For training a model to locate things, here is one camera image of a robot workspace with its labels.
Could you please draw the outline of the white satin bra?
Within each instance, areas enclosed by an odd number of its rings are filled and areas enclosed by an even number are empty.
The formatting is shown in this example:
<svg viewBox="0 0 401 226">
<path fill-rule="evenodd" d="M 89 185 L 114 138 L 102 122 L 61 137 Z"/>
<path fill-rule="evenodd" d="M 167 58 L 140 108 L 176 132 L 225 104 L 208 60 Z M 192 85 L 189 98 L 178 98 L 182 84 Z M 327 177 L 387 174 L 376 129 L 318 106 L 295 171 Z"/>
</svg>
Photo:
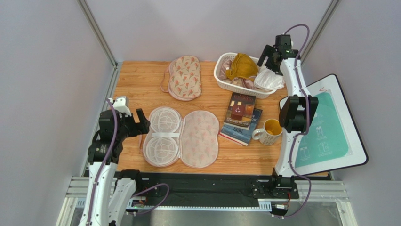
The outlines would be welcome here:
<svg viewBox="0 0 401 226">
<path fill-rule="evenodd" d="M 277 75 L 268 68 L 260 69 L 253 83 L 256 88 L 264 91 L 276 91 L 285 85 L 283 76 Z"/>
</svg>

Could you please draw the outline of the floral mesh laundry bag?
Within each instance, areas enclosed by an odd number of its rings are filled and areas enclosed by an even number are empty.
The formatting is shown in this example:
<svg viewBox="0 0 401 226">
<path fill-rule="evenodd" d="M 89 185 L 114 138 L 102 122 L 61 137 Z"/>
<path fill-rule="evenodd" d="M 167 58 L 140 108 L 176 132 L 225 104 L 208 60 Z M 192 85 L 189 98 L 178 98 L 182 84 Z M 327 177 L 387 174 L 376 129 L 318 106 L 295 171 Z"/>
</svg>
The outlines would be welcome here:
<svg viewBox="0 0 401 226">
<path fill-rule="evenodd" d="M 204 110 L 182 117 L 171 107 L 150 113 L 150 131 L 139 139 L 139 150 L 152 166 L 167 167 L 177 160 L 192 168 L 205 168 L 219 154 L 217 117 Z"/>
</svg>

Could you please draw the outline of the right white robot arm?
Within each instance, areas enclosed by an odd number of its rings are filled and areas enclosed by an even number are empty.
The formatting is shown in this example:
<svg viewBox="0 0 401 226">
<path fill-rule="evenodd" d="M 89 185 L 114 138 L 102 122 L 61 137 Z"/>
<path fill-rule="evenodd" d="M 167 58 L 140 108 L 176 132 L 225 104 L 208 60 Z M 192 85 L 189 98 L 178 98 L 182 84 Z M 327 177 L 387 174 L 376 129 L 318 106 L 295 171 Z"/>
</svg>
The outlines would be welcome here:
<svg viewBox="0 0 401 226">
<path fill-rule="evenodd" d="M 307 89 L 300 52 L 292 48 L 289 34 L 277 35 L 273 46 L 266 45 L 257 64 L 283 76 L 287 86 L 288 98 L 279 113 L 283 128 L 280 156 L 269 189 L 274 193 L 288 193 L 295 187 L 298 176 L 293 166 L 295 151 L 309 131 L 319 101 Z"/>
</svg>

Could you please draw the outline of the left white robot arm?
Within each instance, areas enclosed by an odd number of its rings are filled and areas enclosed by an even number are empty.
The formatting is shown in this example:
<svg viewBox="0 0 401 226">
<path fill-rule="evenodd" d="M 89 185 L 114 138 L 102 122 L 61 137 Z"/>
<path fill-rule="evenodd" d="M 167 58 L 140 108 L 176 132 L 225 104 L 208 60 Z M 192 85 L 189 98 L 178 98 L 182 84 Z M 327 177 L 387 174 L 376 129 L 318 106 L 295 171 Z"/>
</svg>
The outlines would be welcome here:
<svg viewBox="0 0 401 226">
<path fill-rule="evenodd" d="M 89 185 L 81 226 L 119 226 L 127 204 L 137 189 L 138 170 L 123 170 L 115 179 L 123 141 L 149 132 L 150 122 L 137 109 L 139 122 L 132 114 L 119 110 L 100 113 L 99 130 L 88 149 Z"/>
</svg>

